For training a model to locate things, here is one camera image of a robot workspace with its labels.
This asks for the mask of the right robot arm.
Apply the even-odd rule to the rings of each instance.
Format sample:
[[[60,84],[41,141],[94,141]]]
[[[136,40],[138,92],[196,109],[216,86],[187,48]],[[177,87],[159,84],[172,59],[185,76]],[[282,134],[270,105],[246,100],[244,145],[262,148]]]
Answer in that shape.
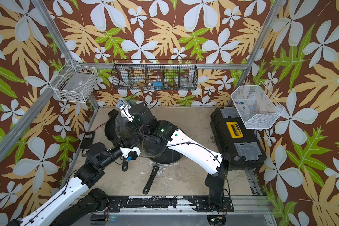
[[[155,155],[166,150],[177,152],[206,172],[205,185],[209,188],[207,203],[214,211],[223,210],[224,185],[227,183],[229,160],[223,154],[212,151],[190,138],[180,127],[167,120],[158,120],[145,103],[124,104],[120,113],[131,137],[150,144]]]

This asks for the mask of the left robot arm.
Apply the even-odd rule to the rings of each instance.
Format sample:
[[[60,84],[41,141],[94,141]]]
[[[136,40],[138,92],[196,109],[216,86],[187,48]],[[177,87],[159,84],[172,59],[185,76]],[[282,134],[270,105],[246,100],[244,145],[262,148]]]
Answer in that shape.
[[[67,207],[103,177],[104,169],[107,166],[121,157],[135,160],[140,155],[140,149],[137,147],[140,142],[141,139],[138,137],[123,139],[111,149],[108,149],[101,142],[90,145],[85,154],[86,161],[84,165],[74,173],[73,177],[67,181],[62,189],[32,214],[22,220],[13,219],[7,225],[63,226],[75,222],[83,214],[81,213],[77,216],[73,209],[68,209]]]

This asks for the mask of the black back frying pan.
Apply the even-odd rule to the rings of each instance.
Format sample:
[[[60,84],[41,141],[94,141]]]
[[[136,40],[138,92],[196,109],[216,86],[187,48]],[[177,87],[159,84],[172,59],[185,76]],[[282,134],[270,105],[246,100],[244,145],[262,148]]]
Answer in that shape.
[[[126,172],[128,170],[128,161],[122,157],[122,152],[120,151],[120,144],[117,144],[114,137],[114,120],[115,117],[109,118],[105,124],[105,136],[113,144],[113,147],[110,148],[107,152],[111,158],[110,163],[116,163],[122,166],[122,171]]]

